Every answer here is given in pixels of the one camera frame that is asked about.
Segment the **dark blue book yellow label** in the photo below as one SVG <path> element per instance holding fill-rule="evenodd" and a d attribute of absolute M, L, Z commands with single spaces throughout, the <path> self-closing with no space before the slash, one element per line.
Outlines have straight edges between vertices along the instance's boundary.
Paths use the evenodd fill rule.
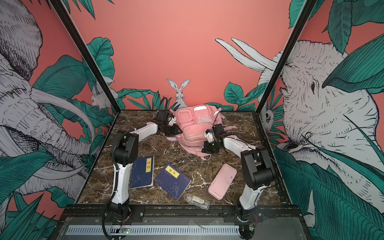
<path fill-rule="evenodd" d="M 154 182 L 172 198 L 178 200 L 192 180 L 180 172 L 176 167 L 167 163 L 155 177 Z"/>

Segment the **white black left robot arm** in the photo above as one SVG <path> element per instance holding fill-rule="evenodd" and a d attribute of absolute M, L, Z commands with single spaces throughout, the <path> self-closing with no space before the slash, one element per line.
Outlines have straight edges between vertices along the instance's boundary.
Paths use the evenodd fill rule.
<path fill-rule="evenodd" d="M 134 161 L 138 158 L 139 142 L 151 135 L 162 133 L 173 137 L 182 133 L 177 124 L 172 126 L 158 122 L 147 122 L 138 128 L 119 130 L 113 140 L 111 158 L 114 164 L 113 193 L 107 208 L 118 213 L 129 205 L 129 180 Z"/>

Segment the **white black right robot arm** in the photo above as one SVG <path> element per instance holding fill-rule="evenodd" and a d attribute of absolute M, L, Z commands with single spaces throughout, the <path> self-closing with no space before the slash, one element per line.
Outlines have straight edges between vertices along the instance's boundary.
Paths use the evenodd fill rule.
<path fill-rule="evenodd" d="M 269 155 L 266 147 L 252 146 L 234 135 L 205 141 L 202 152 L 214 154 L 220 149 L 229 150 L 240 157 L 243 178 L 246 183 L 239 198 L 240 205 L 246 211 L 254 209 L 263 190 L 277 177 L 273 166 L 274 159 Z"/>

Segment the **pink student backpack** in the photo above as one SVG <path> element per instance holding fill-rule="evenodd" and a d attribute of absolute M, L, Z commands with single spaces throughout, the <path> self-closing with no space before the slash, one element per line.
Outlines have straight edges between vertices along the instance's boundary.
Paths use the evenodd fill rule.
<path fill-rule="evenodd" d="M 173 116 L 170 123 L 177 124 L 183 133 L 167 137 L 167 140 L 177 141 L 188 153 L 201 157 L 202 160 L 210 159 L 212 154 L 202 153 L 202 148 L 205 141 L 213 142 L 215 140 L 212 127 L 222 124 L 225 119 L 221 110 L 221 108 L 211 105 L 170 110 Z M 236 126 L 224 127 L 225 131 L 236 128 Z"/>

